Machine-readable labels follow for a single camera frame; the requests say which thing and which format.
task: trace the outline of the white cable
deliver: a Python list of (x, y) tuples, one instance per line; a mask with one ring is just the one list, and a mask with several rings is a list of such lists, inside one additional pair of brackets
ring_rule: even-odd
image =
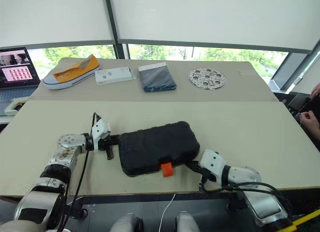
[[(77, 198), (76, 201), (77, 201), (78, 199), (81, 199), (81, 198), (83, 198), (83, 196)], [(70, 203), (67, 203), (66, 205), (68, 206), (68, 205), (70, 205), (70, 204), (72, 204), (72, 201), (71, 201)]]
[(172, 201), (174, 201), (175, 196), (176, 196), (176, 194), (173, 195), (171, 201), (168, 203), (168, 205), (165, 207), (165, 209), (164, 209), (164, 211), (162, 213), (161, 220), (160, 220), (160, 226), (159, 226), (159, 232), (161, 230), (161, 224), (162, 224), (162, 220), (164, 218), (164, 214), (165, 214), (166, 210), (168, 209), (169, 205), (171, 205)]

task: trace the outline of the plastic bag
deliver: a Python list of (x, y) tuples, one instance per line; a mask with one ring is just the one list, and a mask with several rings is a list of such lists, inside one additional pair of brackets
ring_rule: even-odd
[(177, 88), (166, 62), (139, 67), (144, 92), (172, 91)]

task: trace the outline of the yellow sneaker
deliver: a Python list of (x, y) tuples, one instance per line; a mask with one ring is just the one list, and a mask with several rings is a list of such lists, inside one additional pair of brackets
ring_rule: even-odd
[(43, 79), (44, 87), (49, 90), (69, 88), (93, 76), (97, 70), (100, 70), (99, 62), (91, 54), (88, 58), (72, 65), (67, 70), (47, 75)]

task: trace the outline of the window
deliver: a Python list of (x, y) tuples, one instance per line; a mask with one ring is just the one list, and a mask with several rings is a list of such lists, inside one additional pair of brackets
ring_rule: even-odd
[(204, 48), (166, 45), (129, 44), (130, 58), (135, 60), (248, 61), (268, 82), (287, 56), (287, 52)]
[(115, 59), (112, 45), (84, 45), (71, 47), (28, 49), (35, 70), (42, 80), (65, 57), (86, 58), (93, 54), (97, 58)]

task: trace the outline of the laptop keyboard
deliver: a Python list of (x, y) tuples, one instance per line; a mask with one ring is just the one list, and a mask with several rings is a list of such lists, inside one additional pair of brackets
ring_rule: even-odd
[(35, 88), (3, 90), (0, 92), (0, 101), (10, 101), (13, 98), (27, 97), (35, 90)]

